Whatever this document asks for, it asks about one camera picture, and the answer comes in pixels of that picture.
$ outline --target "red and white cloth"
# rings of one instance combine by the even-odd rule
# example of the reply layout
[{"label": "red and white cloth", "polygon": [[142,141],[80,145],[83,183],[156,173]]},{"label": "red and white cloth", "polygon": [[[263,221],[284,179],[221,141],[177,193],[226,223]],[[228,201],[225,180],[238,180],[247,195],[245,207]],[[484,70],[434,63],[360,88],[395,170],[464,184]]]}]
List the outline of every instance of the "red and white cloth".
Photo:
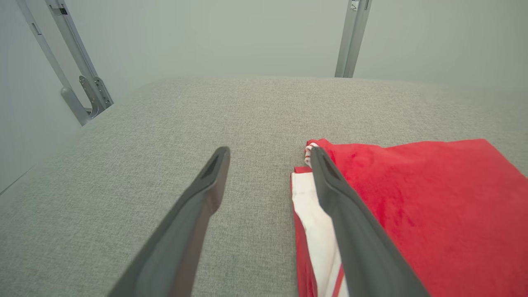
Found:
[{"label": "red and white cloth", "polygon": [[[486,140],[325,149],[432,296],[528,296],[528,180]],[[299,296],[348,295],[309,167],[291,175]]]}]

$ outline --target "textured gray surface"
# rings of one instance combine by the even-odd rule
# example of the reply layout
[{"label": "textured gray surface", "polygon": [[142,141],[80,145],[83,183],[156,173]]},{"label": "textured gray surface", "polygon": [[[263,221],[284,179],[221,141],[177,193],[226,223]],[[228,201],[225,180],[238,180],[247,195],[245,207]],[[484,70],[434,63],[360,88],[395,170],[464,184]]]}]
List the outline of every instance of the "textured gray surface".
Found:
[{"label": "textured gray surface", "polygon": [[0,196],[0,295],[103,295],[220,145],[225,195],[194,294],[294,295],[289,174],[310,138],[485,138],[528,173],[528,96],[405,82],[172,79],[86,125]]}]

